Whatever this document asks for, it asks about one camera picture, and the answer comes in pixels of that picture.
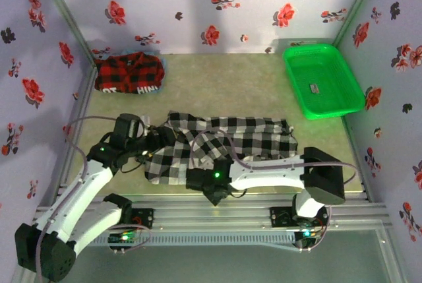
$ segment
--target clothing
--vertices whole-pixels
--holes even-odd
[[[235,143],[235,151],[244,160],[275,160],[295,156],[297,141],[286,120],[255,117],[195,117],[169,112],[164,126],[177,134],[173,146],[155,152],[145,163],[145,177],[153,184],[186,184],[185,170],[192,169],[189,154],[193,139],[204,129],[221,129]],[[212,168],[215,159],[230,157],[227,138],[205,133],[193,148],[196,168]]]
[[[137,52],[94,61],[98,70],[96,90],[144,94],[157,91],[162,85],[164,68],[153,55]]]

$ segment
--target floral wallpaper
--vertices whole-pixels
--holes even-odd
[[[332,42],[355,0],[65,1],[99,58],[101,49],[274,53],[306,39]]]
[[[376,201],[385,202],[411,275],[421,281],[422,4],[364,0],[339,49],[365,90],[346,117]]]
[[[10,282],[14,234],[57,180],[63,126],[89,63],[52,0],[0,0],[0,282]]]

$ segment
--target green basket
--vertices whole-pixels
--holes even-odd
[[[291,47],[283,53],[290,81],[307,119],[363,109],[365,96],[341,53],[329,44]]]

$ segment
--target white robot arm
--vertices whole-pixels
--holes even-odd
[[[94,212],[82,215],[100,189],[131,156],[153,153],[164,145],[174,143],[175,134],[167,127],[154,127],[145,137],[136,137],[139,122],[139,117],[134,115],[122,114],[118,117],[114,132],[108,134],[109,142],[102,139],[91,148],[86,176],[82,176],[84,170],[81,170],[34,225],[22,224],[19,227],[15,241],[20,266],[36,271],[36,243],[48,223],[51,225],[42,241],[42,275],[53,282],[67,275],[79,253],[92,240],[116,224],[131,223],[131,201],[116,194],[107,196]],[[295,166],[304,162],[333,160],[336,159],[318,149],[306,148],[302,156],[245,162],[253,170],[229,160],[215,161],[213,170],[188,169],[187,188],[202,191],[211,203],[217,205],[232,191],[262,186],[296,187],[302,192],[293,201],[292,216],[312,218],[325,204],[344,202],[342,169],[321,166],[310,171],[310,168]],[[289,168],[272,168],[279,165],[288,165]],[[60,209],[53,216],[58,206]]]

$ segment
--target red plaid shirt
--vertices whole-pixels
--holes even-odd
[[[143,52],[95,59],[95,89],[102,92],[144,94],[161,87],[164,68],[158,57]]]

